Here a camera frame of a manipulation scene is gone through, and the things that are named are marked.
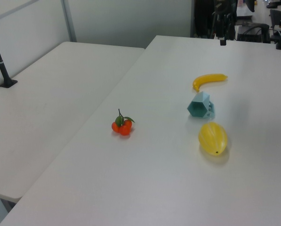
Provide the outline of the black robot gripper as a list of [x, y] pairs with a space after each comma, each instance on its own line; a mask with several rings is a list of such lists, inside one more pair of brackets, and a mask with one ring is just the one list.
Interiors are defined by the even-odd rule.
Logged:
[[214, 10], [213, 31], [220, 45], [226, 46], [225, 39], [235, 39], [236, 2], [215, 2]]

